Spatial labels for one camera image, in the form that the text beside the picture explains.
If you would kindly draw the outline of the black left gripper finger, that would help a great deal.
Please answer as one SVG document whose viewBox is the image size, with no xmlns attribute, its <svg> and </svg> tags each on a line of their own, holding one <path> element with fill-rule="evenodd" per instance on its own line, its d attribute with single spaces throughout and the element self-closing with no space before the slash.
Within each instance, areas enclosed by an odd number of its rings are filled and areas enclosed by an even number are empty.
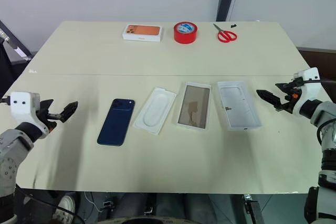
<svg viewBox="0 0 336 224">
<path fill-rule="evenodd" d="M 53 99 L 40 101 L 40 110 L 48 111 L 53 101 L 54 101 Z"/>
<path fill-rule="evenodd" d="M 78 101 L 69 103 L 61 112 L 61 121 L 65 123 L 76 111 L 78 107 Z"/>
</svg>

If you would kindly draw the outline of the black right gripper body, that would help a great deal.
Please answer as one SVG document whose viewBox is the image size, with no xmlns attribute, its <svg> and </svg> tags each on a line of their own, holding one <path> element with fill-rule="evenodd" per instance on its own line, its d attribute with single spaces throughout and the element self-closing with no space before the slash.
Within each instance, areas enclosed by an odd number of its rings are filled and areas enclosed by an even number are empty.
<svg viewBox="0 0 336 224">
<path fill-rule="evenodd" d="M 282 91 L 283 93 L 286 94 L 285 95 L 286 103 L 281 104 L 280 108 L 282 110 L 285 110 L 285 111 L 289 112 L 289 113 L 292 113 L 293 109 L 294 109 L 294 106 L 296 105 L 296 103 L 298 102 L 299 98 L 302 95 L 302 91 L 293 82 L 291 82 L 289 84 L 291 85 L 291 90 Z"/>
</svg>

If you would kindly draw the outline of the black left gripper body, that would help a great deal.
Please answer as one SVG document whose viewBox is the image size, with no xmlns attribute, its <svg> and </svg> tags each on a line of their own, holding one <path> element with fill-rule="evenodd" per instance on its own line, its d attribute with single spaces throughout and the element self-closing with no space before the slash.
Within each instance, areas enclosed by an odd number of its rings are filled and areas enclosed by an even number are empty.
<svg viewBox="0 0 336 224">
<path fill-rule="evenodd" d="M 47 127 L 48 132 L 57 126 L 56 121 L 62 123 L 66 121 L 62 114 L 50 114 L 48 109 L 39 110 L 39 120 Z"/>
</svg>

